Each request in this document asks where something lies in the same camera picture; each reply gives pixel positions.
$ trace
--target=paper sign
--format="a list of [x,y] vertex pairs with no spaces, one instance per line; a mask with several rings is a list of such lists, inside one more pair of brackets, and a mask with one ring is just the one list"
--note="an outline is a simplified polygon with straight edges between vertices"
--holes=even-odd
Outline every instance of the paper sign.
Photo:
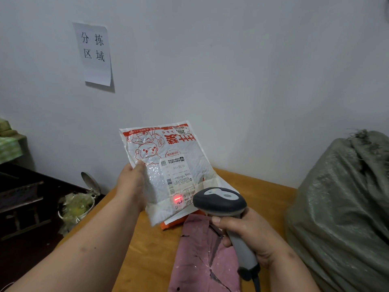
[[108,31],[104,26],[73,23],[86,82],[111,85]]

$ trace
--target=handheld scanner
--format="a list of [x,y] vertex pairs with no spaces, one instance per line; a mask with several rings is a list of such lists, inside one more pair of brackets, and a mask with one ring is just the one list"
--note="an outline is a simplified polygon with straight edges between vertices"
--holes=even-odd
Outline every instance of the handheld scanner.
[[[247,207],[245,199],[236,191],[228,188],[212,187],[197,192],[193,196],[193,205],[207,214],[225,217],[241,218]],[[235,232],[227,230],[232,245],[238,257],[238,274],[245,281],[258,278],[260,265],[254,252],[246,245]]]

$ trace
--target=forearm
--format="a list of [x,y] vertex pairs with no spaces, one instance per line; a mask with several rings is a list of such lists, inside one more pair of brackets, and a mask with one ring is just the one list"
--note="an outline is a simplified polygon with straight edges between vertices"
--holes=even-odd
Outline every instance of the forearm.
[[72,238],[42,260],[9,292],[111,291],[139,216],[130,198],[113,198]]
[[289,246],[277,254],[269,271],[272,292],[320,292],[308,268]]

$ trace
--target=person's left arm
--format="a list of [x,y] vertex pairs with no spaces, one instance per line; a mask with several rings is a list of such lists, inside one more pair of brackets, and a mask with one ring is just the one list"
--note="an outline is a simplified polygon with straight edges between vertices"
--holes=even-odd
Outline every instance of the person's left arm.
[[145,165],[128,164],[116,196],[73,237],[12,285],[19,291],[111,291],[127,253],[143,196]]

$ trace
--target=person's left hand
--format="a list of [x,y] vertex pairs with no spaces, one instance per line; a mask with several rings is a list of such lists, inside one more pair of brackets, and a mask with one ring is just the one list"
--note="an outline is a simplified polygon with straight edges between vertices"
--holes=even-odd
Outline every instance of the person's left hand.
[[120,173],[116,184],[116,197],[135,204],[139,212],[146,207],[146,198],[143,194],[145,171],[146,165],[142,161],[138,161],[134,169],[131,164],[127,164]]

